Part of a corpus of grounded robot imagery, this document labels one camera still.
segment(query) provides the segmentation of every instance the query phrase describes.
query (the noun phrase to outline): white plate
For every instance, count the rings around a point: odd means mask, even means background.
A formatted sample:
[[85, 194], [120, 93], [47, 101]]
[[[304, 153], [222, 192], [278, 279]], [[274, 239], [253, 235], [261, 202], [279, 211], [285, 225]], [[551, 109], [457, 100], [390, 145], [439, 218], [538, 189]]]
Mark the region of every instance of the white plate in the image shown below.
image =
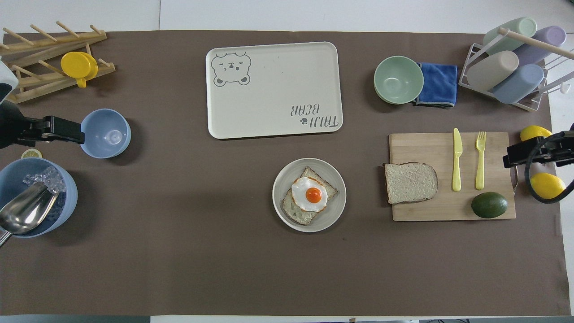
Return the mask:
[[[325, 210], [319, 212], [310, 224], [301, 225], [291, 220], [283, 212], [281, 201], [285, 198], [285, 194], [291, 188], [293, 181], [301, 176], [305, 166], [313, 169], [319, 176], [338, 189], [339, 192], [331, 198]], [[341, 174], [329, 163], [315, 158], [302, 158], [292, 161], [279, 172], [273, 183], [272, 199], [279, 218], [288, 226], [301, 232], [317, 232], [329, 228], [339, 219], [347, 202], [347, 189]]]
[[215, 48], [205, 74], [207, 124], [217, 139], [334, 132], [343, 124], [329, 42]]

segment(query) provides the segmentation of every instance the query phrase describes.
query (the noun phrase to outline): bear face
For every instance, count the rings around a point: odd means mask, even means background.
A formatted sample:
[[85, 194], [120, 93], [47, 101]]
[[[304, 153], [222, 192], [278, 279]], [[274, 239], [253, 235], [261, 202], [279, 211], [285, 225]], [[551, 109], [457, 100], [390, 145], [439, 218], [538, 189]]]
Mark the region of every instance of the bear face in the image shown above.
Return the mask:
[[215, 72], [214, 84], [224, 86], [226, 83], [238, 82], [246, 85], [251, 79], [249, 77], [249, 67], [251, 59], [245, 53], [226, 53], [223, 56], [215, 56], [211, 61], [211, 68]]

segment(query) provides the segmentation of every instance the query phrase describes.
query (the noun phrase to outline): bread slice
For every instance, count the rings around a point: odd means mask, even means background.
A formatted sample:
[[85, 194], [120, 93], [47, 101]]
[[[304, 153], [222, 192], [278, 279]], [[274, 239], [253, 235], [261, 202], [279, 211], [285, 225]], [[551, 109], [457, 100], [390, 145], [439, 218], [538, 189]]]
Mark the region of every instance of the bread slice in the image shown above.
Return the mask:
[[436, 171], [427, 164], [385, 164], [385, 177], [389, 204], [426, 201], [439, 190]]
[[[327, 201], [329, 201], [339, 192], [338, 189], [334, 188], [333, 185], [329, 184], [309, 166], [305, 166], [305, 170], [303, 171], [301, 176], [299, 176], [299, 178], [301, 177], [311, 177], [316, 179], [319, 183], [321, 183], [327, 191]], [[313, 221], [313, 219], [318, 214], [318, 212], [305, 212], [301, 210], [301, 208], [298, 207], [293, 201], [293, 194], [291, 192], [291, 188], [287, 191], [287, 194], [285, 194], [285, 198], [281, 202], [281, 208], [291, 220], [303, 225], [308, 225], [309, 223], [311, 223], [311, 221]]]

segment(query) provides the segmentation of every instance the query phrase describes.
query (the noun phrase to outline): metal scoop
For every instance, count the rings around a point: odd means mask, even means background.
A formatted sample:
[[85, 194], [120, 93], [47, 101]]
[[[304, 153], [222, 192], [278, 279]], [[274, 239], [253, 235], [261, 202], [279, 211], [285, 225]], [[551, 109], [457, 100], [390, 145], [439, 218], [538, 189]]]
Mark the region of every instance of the metal scoop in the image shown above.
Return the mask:
[[59, 192], [52, 193], [42, 182], [37, 182], [20, 193], [0, 210], [0, 227], [6, 232], [0, 237], [0, 247], [13, 234], [25, 234], [37, 227], [50, 209]]

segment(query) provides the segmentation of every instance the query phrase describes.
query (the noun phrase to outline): brown table mat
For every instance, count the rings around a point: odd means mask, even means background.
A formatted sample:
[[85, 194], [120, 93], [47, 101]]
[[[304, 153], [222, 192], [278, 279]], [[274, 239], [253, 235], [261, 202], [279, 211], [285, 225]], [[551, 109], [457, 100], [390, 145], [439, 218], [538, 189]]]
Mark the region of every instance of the brown table mat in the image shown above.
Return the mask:
[[[92, 46], [117, 72], [20, 104], [27, 117], [80, 122], [111, 108], [128, 149], [93, 159], [39, 143], [76, 180], [61, 227], [0, 252], [1, 314], [547, 316], [570, 314], [558, 204], [523, 183], [517, 218], [394, 222], [380, 165], [391, 133], [509, 132], [550, 127], [538, 112], [459, 88], [452, 110], [392, 106], [373, 89], [392, 55], [456, 64], [478, 34], [114, 32]], [[344, 124], [329, 134], [220, 141], [207, 131], [205, 55], [216, 47], [330, 41], [338, 49]], [[25, 147], [0, 153], [0, 167]], [[295, 159], [331, 163], [347, 205], [329, 229], [303, 234], [276, 215], [273, 181]]]

